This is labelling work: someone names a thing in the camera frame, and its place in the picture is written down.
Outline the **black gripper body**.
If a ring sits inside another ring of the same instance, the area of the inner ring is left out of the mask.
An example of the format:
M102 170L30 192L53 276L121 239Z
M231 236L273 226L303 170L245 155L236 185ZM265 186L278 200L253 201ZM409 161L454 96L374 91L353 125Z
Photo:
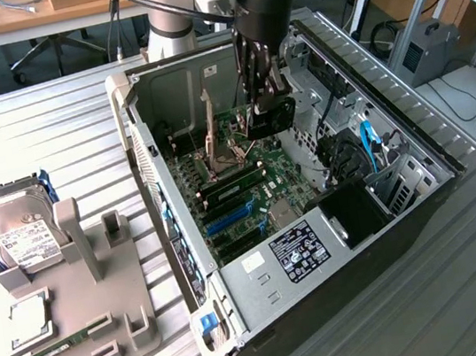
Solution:
M285 39L293 0L236 0L233 41L240 58L251 43L265 46L270 55L279 52Z

